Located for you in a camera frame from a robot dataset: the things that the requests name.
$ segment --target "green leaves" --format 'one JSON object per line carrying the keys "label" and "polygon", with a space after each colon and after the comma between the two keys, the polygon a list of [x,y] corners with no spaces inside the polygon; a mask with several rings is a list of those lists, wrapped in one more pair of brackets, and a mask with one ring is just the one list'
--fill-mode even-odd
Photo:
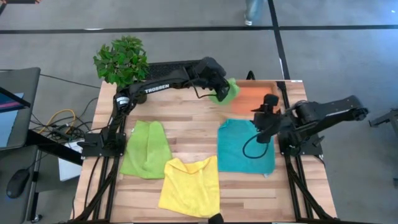
{"label": "green leaves", "polygon": [[131,36],[112,41],[111,47],[102,45],[93,57],[98,77],[121,87],[145,79],[148,63],[142,46],[140,39]]}

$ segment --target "yellow cloth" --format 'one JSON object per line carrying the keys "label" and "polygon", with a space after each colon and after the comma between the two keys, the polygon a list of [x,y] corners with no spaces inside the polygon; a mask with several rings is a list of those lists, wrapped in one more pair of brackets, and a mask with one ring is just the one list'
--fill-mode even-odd
{"label": "yellow cloth", "polygon": [[159,208],[210,218],[220,212],[217,157],[184,164],[179,158],[166,163]]}

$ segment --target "wooden table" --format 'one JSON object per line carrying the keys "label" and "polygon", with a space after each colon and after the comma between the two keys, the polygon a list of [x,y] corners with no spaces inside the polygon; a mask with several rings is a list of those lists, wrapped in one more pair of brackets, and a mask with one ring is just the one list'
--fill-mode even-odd
{"label": "wooden table", "polygon": [[[275,81],[238,81],[240,86],[253,87],[238,99],[239,105],[218,106],[208,98],[198,99],[192,88],[169,89],[148,95],[143,105],[138,105],[126,120],[127,137],[137,120],[161,121],[174,157],[183,162],[201,161],[216,154],[217,130],[226,118],[252,119],[249,110],[261,103],[265,89]],[[290,104],[306,100],[301,81],[286,81]],[[112,110],[114,85],[103,82],[99,93],[92,128],[106,126]],[[198,90],[199,94],[208,93]],[[283,99],[280,96],[282,110]],[[265,178],[261,174],[220,172],[221,214],[226,222],[292,222],[295,221],[292,199],[284,157],[275,142],[275,171]],[[83,210],[88,179],[96,158],[85,159],[75,197],[76,215]],[[318,203],[332,216],[336,216],[328,179],[323,164],[314,156],[302,156],[303,168],[309,191]],[[102,159],[95,169],[89,192],[89,201],[98,188]],[[206,222],[157,207],[163,179],[144,180],[139,177],[118,174],[114,193],[111,222]],[[298,197],[302,216],[305,216],[302,194]],[[108,194],[101,203],[100,218],[104,217]]]}

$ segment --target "yellow cable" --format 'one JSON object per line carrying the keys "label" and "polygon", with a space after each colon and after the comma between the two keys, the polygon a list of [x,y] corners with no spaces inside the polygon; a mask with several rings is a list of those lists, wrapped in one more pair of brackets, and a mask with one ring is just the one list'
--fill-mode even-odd
{"label": "yellow cable", "polygon": [[[71,112],[71,113],[73,114],[73,121],[72,121],[72,124],[71,124],[71,126],[73,126],[73,124],[74,124],[75,121],[76,121],[76,115],[75,115],[75,112],[73,112],[73,110],[71,110],[71,109],[64,109],[64,110],[60,110],[60,111],[56,112],[56,113],[50,118],[50,120],[47,122],[46,126],[48,126],[48,125],[52,122],[52,120],[53,120],[58,114],[63,113],[63,112],[67,112],[67,111],[68,111],[68,112]],[[41,134],[45,129],[46,129],[46,127],[43,127],[43,128],[42,128],[40,131],[38,131],[37,133]]]}

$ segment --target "floor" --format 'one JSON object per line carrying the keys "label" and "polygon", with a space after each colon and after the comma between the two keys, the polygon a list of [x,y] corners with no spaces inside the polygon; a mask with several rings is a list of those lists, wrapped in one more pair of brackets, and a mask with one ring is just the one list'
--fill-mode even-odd
{"label": "floor", "polygon": [[[281,27],[398,24],[398,2],[394,0],[278,0],[274,4]],[[43,0],[38,5],[10,4],[0,16],[0,69],[40,67],[46,75],[99,86],[101,80],[96,76],[92,56],[102,44],[129,34],[143,40],[149,62],[212,56],[229,77],[245,78],[252,70],[257,79],[282,79],[280,52],[274,32],[267,28],[273,25],[268,4],[264,4],[261,18],[255,23],[259,30],[242,28],[244,8],[243,0]],[[240,28],[132,33],[114,30],[226,26]],[[309,100],[327,102],[356,95],[370,110],[367,120],[374,119],[398,107],[398,29],[390,27],[395,29],[281,28],[285,52],[281,60],[287,62],[291,79],[304,81]],[[105,28],[109,32],[5,32],[87,28]],[[41,77],[34,114],[41,122],[64,108],[81,114],[98,93],[96,88]],[[95,103],[89,105],[83,120],[90,121],[94,109]],[[398,138],[390,125],[370,128],[367,120],[341,123],[322,132],[336,211],[342,220],[396,223],[398,189],[392,178],[398,176]],[[77,179],[52,183],[58,178],[56,158],[48,157],[42,164],[44,172],[52,172],[48,171],[45,183],[50,191],[39,198],[38,211],[44,216],[41,223],[67,220]],[[55,177],[49,178],[54,170]]]}

